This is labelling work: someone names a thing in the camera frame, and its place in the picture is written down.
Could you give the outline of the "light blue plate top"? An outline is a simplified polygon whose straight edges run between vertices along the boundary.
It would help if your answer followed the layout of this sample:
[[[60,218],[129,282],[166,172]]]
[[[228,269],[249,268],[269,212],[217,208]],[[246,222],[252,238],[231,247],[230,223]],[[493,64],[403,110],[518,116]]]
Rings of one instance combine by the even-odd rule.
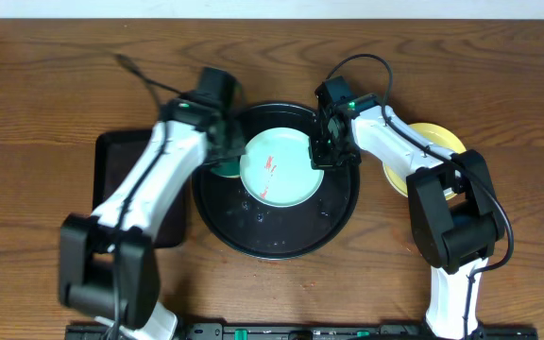
[[[311,166],[309,137],[289,127],[270,128],[251,138],[239,167],[248,193],[275,208],[305,202],[324,178],[322,170]]]

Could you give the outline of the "teal green sponge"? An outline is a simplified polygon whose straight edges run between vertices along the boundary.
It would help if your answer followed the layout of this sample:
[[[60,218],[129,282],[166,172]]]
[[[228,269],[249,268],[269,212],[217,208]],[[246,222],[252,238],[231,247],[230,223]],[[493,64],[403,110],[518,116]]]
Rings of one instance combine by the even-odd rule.
[[[240,162],[238,160],[221,161],[211,168],[211,172],[218,177],[236,179],[240,177]]]

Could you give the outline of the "yellow plate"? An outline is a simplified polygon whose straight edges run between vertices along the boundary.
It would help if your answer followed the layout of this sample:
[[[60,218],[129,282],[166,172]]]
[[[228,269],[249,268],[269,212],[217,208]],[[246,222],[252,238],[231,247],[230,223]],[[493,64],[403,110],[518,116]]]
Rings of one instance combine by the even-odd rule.
[[[448,129],[432,123],[413,123],[410,128],[431,142],[448,148],[455,153],[463,153],[467,149],[461,140]],[[390,185],[402,196],[407,197],[407,185],[388,165],[382,165],[385,177]]]

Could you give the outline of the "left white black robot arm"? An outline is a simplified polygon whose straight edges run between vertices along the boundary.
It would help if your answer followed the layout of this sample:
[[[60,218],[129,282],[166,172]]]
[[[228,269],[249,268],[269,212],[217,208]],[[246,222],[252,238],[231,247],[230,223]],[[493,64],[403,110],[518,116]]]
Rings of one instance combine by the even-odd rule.
[[[245,152],[232,115],[239,83],[202,69],[195,89],[159,105],[144,152],[114,193],[60,228],[59,302],[107,325],[106,339],[171,339],[177,316],[159,301],[154,242],[186,180]]]

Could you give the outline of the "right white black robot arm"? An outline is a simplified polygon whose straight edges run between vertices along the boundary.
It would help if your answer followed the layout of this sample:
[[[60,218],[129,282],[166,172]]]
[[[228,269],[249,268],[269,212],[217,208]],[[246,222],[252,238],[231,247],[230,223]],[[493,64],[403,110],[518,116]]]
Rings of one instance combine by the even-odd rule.
[[[314,169],[357,165],[361,152],[379,159],[406,184],[411,230],[432,268],[425,322],[443,339],[481,335],[475,308],[479,279],[503,236],[512,236],[485,159],[457,153],[401,121],[375,94],[357,96],[340,76],[315,90],[319,124],[310,138]]]

